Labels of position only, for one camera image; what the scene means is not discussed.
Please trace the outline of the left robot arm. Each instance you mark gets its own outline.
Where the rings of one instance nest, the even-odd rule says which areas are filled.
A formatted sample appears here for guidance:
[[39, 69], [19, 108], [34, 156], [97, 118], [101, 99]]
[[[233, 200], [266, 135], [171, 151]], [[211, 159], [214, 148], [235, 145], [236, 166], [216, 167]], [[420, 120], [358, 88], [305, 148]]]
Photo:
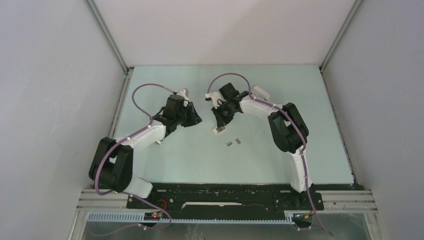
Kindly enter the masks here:
[[152, 191], [150, 182], [134, 175], [134, 152], [159, 143], [179, 126], [186, 128], [202, 122], [193, 102], [188, 99], [186, 88], [171, 94], [152, 119], [152, 123], [135, 136], [102, 138], [88, 172], [90, 179], [97, 181], [100, 187], [138, 196], [145, 208], [156, 206], [158, 194]]

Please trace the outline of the white staple box barcode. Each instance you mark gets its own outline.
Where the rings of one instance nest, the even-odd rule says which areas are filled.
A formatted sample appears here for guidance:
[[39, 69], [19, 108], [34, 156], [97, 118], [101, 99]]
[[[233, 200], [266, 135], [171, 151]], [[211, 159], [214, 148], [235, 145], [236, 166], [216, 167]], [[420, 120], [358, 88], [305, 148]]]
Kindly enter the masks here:
[[215, 133], [215, 134], [219, 134], [219, 133], [221, 133], [222, 131], [224, 131], [224, 130], [226, 130], [227, 129], [227, 126], [217, 126], [217, 127], [215, 127], [212, 131]]

